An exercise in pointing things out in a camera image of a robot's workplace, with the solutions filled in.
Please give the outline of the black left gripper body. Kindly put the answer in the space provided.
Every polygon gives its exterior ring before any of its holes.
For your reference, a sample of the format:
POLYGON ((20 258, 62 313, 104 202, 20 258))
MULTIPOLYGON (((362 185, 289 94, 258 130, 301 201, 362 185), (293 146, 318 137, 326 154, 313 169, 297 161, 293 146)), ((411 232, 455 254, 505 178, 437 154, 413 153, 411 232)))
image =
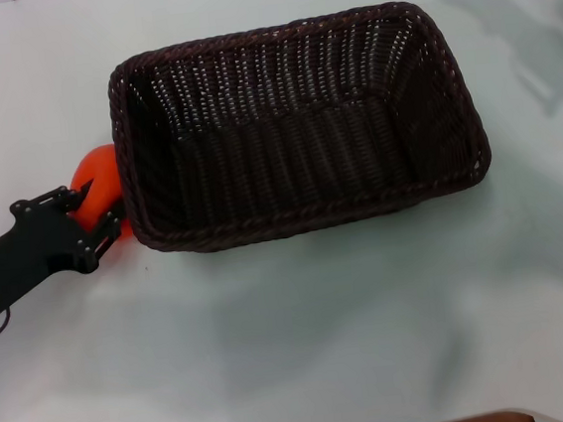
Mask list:
POLYGON ((60 271, 79 272, 77 242, 86 231, 72 216, 16 201, 14 225, 0 237, 0 312, 60 271))

